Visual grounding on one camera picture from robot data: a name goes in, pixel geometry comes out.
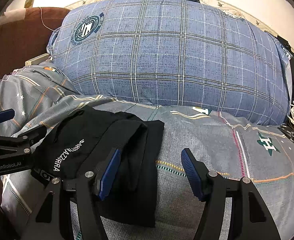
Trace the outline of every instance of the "metal screw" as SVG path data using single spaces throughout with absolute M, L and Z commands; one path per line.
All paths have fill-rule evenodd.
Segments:
M 250 182 L 250 178 L 243 177 L 243 182 L 245 182 L 246 184 L 248 184 Z
M 208 175 L 209 175 L 210 177 L 216 177 L 218 174 L 217 174 L 216 171 L 210 171 L 210 172 L 208 172 Z
M 87 178 L 91 178 L 91 177 L 93 176 L 93 172 L 92 172 L 92 171 L 87 171 L 87 172 L 85 173 L 85 176 L 86 176 Z
M 60 182 L 60 179 L 59 178 L 53 178 L 51 182 L 52 182 L 52 184 L 57 184 L 57 183 Z

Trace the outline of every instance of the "bed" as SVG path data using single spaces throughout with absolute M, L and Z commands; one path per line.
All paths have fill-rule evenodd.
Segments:
M 0 135 L 17 136 L 39 124 L 48 132 L 83 106 L 133 113 L 142 120 L 165 123 L 158 159 L 156 227 L 143 228 L 103 218 L 109 239 L 192 239 L 204 205 L 193 196 L 181 165 L 189 147 L 197 160 L 224 177 L 248 176 L 273 216 L 281 239 L 294 235 L 294 143 L 277 126 L 253 124 L 243 117 L 196 106 L 161 106 L 108 95 L 81 95 L 49 61 L 14 70 L 0 80 L 0 110 L 13 108 L 15 118 L 0 124 Z M 2 208 L 23 231 L 43 186 L 30 171 L 4 176 Z M 221 239 L 227 239 L 231 203 L 226 201 Z M 76 206 L 71 203 L 75 239 L 81 239 Z

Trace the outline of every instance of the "white cable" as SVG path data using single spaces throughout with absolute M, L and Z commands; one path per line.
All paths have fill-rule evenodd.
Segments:
M 43 24 L 47 29 L 49 29 L 49 30 L 51 30 L 51 31 L 54 32 L 55 30 L 53 30 L 53 29 L 47 27 L 47 26 L 43 23 L 43 19 L 42 19 L 42 9 L 41 9 L 41 7 L 39 7 L 39 8 L 40 8 L 40 17 L 41 17 L 42 24 Z

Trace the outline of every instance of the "striped fabric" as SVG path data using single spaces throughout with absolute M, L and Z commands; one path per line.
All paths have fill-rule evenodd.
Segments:
M 84 95 L 200 106 L 262 125 L 281 124 L 289 112 L 287 51 L 269 33 L 204 4 L 87 4 L 66 16 L 47 51 Z
M 0 135 L 16 137 L 39 124 L 50 132 L 83 106 L 127 112 L 165 124 L 155 163 L 156 227 L 143 228 L 103 218 L 109 240 L 193 239 L 205 204 L 194 197 L 181 164 L 185 147 L 209 170 L 229 179 L 249 177 L 269 208 L 281 239 L 289 240 L 294 235 L 294 143 L 277 126 L 252 124 L 224 112 L 204 114 L 190 106 L 144 105 L 105 95 L 79 95 L 61 71 L 43 62 L 15 70 L 0 80 L 0 109 L 15 110 L 14 119 L 0 124 Z M 39 144 L 33 145 L 31 151 Z M 42 193 L 43 185 L 31 177 L 30 171 L 4 178 L 2 208 L 20 235 Z M 74 203 L 70 207 L 74 238 L 80 240 L 77 208 Z M 230 214 L 229 199 L 220 240 L 227 240 Z

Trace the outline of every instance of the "pillow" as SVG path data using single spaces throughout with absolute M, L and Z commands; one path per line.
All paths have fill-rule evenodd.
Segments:
M 47 51 L 84 95 L 199 106 L 263 125 L 281 124 L 289 112 L 287 51 L 248 21 L 204 4 L 87 4 L 66 16 Z

